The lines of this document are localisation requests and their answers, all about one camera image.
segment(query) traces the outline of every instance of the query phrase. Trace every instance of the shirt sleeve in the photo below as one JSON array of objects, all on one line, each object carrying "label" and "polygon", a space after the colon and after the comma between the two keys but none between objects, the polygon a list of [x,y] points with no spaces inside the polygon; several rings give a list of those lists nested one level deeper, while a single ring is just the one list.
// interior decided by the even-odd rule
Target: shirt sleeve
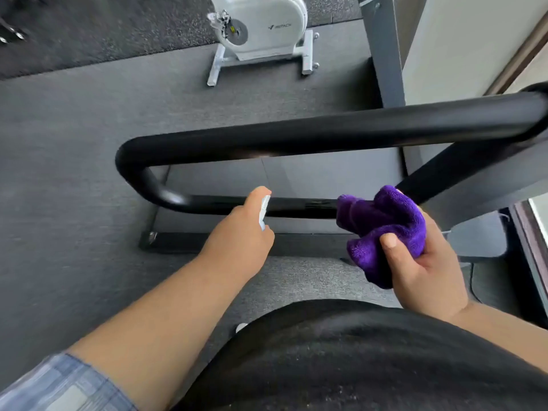
[{"label": "shirt sleeve", "polygon": [[111,380],[68,353],[46,358],[0,393],[0,411],[137,411]]}]

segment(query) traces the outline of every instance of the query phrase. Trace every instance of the cable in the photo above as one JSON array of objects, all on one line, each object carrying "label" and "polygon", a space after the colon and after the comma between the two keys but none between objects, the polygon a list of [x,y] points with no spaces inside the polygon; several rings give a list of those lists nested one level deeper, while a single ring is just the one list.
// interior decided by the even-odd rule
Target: cable
[{"label": "cable", "polygon": [[476,296],[476,293],[474,293],[474,287],[472,286],[472,278],[474,277],[474,265],[476,265],[474,262],[470,263],[470,293],[474,296],[474,298],[478,301],[478,303],[483,304],[483,301],[480,300],[478,296]]}]

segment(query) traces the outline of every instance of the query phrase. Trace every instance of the purple microfiber towel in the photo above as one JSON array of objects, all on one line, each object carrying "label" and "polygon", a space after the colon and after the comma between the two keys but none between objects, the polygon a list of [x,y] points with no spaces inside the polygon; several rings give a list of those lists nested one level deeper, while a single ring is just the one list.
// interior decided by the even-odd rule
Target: purple microfiber towel
[{"label": "purple microfiber towel", "polygon": [[337,225],[355,233],[359,239],[346,243],[346,250],[365,273],[367,281],[380,288],[392,288],[392,274],[379,238],[395,233],[413,258],[422,254],[426,223],[419,208],[393,186],[384,186],[374,200],[349,194],[337,199]]}]

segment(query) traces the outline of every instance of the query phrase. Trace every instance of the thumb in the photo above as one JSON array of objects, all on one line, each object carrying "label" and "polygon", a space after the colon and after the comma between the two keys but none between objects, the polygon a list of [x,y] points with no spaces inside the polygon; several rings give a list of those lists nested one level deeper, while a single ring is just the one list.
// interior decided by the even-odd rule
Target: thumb
[{"label": "thumb", "polygon": [[382,250],[386,255],[392,276],[407,281],[415,276],[420,269],[407,247],[393,233],[386,233],[380,237]]}]

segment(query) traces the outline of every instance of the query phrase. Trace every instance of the exercise machine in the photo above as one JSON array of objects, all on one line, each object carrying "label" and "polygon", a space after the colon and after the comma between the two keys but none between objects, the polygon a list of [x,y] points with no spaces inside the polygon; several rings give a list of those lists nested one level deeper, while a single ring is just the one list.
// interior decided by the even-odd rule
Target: exercise machine
[{"label": "exercise machine", "polygon": [[211,0],[208,14],[219,40],[207,84],[216,86],[221,68],[272,60],[303,60],[303,75],[319,64],[312,61],[312,45],[319,37],[306,29],[303,0]]}]

